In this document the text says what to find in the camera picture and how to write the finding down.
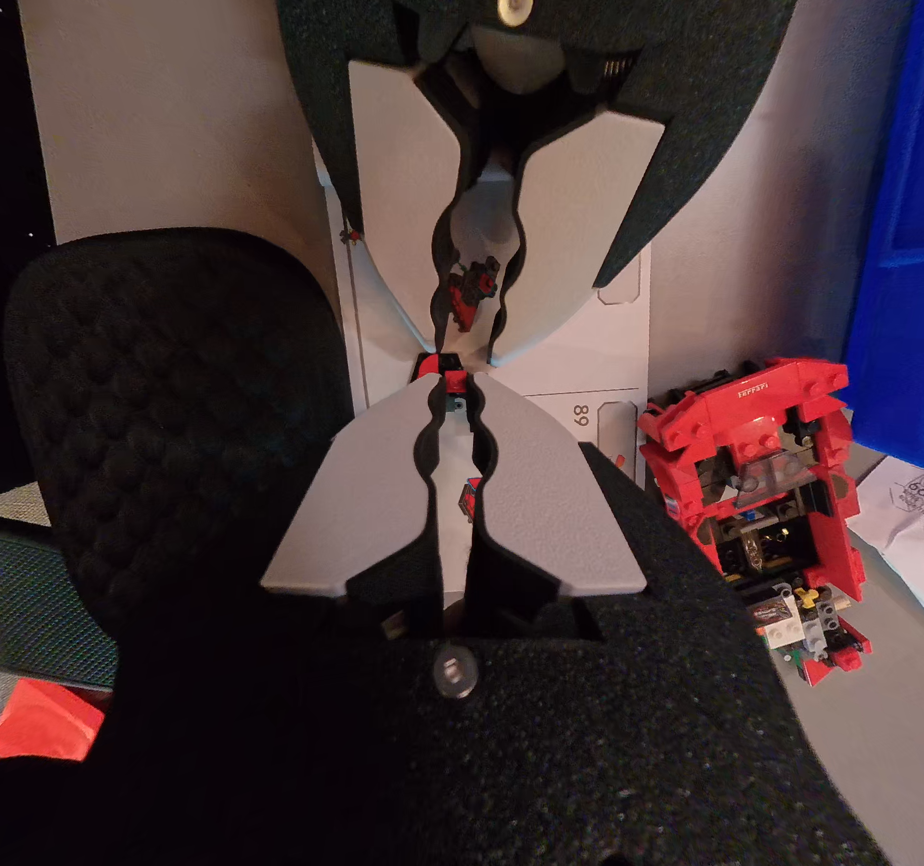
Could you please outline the white printed paper sheet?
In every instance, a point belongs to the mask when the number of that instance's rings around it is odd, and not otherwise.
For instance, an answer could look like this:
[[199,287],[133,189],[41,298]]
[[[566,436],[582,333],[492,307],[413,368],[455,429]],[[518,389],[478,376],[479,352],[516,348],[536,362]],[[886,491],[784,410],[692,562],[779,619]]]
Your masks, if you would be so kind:
[[886,456],[857,486],[847,524],[923,604],[923,469]]

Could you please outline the white instruction booklet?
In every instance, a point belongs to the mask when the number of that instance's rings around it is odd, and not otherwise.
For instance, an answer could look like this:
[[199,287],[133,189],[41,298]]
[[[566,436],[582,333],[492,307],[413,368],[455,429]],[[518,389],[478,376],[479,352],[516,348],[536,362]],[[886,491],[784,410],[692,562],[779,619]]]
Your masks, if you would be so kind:
[[[423,348],[364,243],[346,236],[347,220],[318,148],[314,156],[333,243],[353,407],[359,414],[409,383]],[[470,371],[494,371],[499,382],[546,410],[577,440],[595,444],[641,485],[645,469],[636,421],[648,399],[650,298],[651,252],[646,249],[560,329],[506,365],[486,363],[497,297],[479,305],[468,333],[450,323],[445,347],[457,352]],[[458,501],[466,482],[480,476],[472,443],[461,406],[445,417],[433,474],[445,606],[462,598],[466,583],[471,522]]]

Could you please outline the red toy brick car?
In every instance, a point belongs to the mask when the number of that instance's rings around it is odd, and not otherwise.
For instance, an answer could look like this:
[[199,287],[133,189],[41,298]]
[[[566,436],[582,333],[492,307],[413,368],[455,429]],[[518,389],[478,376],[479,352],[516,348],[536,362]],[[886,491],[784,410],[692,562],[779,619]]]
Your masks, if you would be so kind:
[[848,528],[860,502],[847,385],[843,364],[768,359],[673,389],[638,421],[666,512],[811,687],[872,653],[843,617],[867,581]]

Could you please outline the black egg-crate foam pad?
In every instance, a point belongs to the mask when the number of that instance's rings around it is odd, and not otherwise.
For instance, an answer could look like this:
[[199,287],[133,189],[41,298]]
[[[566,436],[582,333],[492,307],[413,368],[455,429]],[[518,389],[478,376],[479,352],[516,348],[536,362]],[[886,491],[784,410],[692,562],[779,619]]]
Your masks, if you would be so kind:
[[320,284],[231,229],[63,244],[15,280],[3,340],[66,572],[118,641],[258,585],[354,415]]

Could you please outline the orange-red sheet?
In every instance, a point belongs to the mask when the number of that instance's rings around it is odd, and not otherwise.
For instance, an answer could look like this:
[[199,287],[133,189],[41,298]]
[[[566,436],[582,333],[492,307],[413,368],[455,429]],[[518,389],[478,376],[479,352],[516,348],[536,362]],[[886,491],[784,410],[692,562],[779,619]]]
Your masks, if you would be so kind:
[[84,761],[111,700],[109,689],[20,678],[1,714],[1,758]]

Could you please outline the dark mesh chair seat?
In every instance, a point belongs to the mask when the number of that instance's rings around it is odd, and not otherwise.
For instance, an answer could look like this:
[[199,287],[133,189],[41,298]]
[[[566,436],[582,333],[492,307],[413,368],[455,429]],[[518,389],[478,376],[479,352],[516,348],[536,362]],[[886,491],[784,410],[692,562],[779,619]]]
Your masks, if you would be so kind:
[[51,531],[3,519],[2,673],[110,691],[117,663],[116,644],[83,606]]

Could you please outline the small red black brick piece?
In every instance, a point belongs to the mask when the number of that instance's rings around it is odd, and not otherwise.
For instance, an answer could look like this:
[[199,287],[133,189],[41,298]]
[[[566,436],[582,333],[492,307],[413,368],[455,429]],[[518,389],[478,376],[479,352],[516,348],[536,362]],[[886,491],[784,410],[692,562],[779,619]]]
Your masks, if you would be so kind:
[[439,375],[445,380],[445,412],[468,418],[468,371],[458,353],[421,352],[413,364],[409,384],[427,375]]

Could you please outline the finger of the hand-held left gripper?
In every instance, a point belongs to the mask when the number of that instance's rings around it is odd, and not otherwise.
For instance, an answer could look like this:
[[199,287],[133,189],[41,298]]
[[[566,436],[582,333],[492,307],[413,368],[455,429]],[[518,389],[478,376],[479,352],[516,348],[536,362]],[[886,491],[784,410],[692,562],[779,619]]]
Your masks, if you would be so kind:
[[364,242],[410,328],[433,349],[433,236],[456,198],[460,144],[411,71],[351,61],[348,79]]
[[590,299],[664,131],[600,110],[527,155],[514,208],[522,260],[503,279],[492,366],[547,339]]

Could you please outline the blue plastic bin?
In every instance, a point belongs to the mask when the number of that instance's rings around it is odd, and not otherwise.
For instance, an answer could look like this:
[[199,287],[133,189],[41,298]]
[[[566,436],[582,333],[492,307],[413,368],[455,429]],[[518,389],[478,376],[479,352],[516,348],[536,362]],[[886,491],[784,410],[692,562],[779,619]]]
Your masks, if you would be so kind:
[[860,9],[851,112],[870,170],[861,191],[858,274],[844,352],[858,441],[922,465],[922,0]]

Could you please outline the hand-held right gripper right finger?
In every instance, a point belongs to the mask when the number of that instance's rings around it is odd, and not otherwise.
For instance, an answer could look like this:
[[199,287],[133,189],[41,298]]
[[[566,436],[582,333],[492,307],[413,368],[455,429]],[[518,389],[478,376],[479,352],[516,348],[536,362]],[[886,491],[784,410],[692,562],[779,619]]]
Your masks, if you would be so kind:
[[469,375],[475,441],[487,447],[468,571],[496,595],[634,595],[646,578],[578,440],[554,416],[486,373]]

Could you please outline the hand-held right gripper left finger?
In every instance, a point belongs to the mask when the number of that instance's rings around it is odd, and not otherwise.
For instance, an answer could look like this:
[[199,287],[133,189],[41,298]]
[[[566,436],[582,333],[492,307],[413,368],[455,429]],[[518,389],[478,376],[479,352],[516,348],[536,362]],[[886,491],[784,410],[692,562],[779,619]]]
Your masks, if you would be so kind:
[[426,529],[433,469],[415,446],[444,420],[444,378],[384,398],[334,438],[260,581],[271,592],[341,597],[359,574]]

